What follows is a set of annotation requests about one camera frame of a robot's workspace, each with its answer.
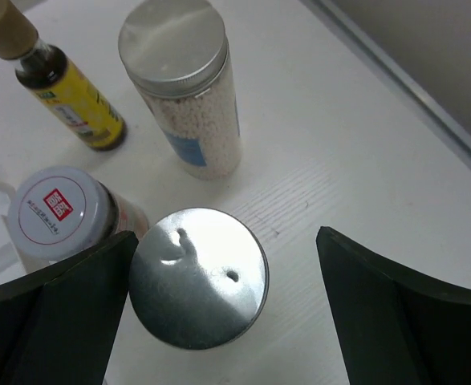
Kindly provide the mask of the white flip cap shaker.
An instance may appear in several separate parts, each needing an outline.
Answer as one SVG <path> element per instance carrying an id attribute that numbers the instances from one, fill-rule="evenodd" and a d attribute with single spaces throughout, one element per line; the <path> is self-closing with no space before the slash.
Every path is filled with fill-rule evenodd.
<path id="1" fill-rule="evenodd" d="M 152 225 L 129 273 L 132 307 L 146 331 L 189 351 L 241 337 L 261 314 L 269 285 L 254 232 L 210 208 L 182 209 Z"/>

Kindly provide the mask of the white lid brown sauce jar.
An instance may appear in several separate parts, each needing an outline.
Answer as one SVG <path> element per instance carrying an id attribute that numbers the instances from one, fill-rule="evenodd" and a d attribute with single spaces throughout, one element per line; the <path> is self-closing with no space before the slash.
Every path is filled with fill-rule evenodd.
<path id="1" fill-rule="evenodd" d="M 14 245 L 44 261 L 60 261 L 110 236 L 148 231 L 144 212 L 88 173 L 53 166 L 28 177 L 10 203 L 7 227 Z"/>

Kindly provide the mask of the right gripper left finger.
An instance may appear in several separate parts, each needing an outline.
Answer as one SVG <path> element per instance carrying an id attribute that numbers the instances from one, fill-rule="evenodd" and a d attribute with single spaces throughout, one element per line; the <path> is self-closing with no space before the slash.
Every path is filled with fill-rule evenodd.
<path id="1" fill-rule="evenodd" d="M 0 285 L 0 384 L 101 384 L 138 245 L 123 231 Z"/>

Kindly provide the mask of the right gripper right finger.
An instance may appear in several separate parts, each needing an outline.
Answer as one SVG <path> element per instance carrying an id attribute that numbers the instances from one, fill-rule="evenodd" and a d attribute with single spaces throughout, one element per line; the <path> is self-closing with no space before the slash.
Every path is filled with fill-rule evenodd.
<path id="1" fill-rule="evenodd" d="M 316 237 L 352 384 L 471 384 L 471 289 L 380 256 L 330 227 Z"/>

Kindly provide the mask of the grey cap white shaker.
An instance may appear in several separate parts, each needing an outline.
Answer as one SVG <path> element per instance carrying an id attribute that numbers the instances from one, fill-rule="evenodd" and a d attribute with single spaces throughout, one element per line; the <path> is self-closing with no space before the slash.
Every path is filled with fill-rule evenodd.
<path id="1" fill-rule="evenodd" d="M 124 20 L 118 51 L 128 77 L 184 169 L 228 176 L 242 141 L 225 24 L 208 1 L 143 1 Z"/>

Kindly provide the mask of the small yellow oil bottle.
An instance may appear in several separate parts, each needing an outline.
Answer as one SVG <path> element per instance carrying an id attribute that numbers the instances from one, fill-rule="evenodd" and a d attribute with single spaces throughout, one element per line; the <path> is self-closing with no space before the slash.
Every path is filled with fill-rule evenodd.
<path id="1" fill-rule="evenodd" d="M 123 117 L 11 1 L 0 1 L 0 59 L 12 63 L 19 83 L 90 149 L 109 151 L 124 142 Z"/>

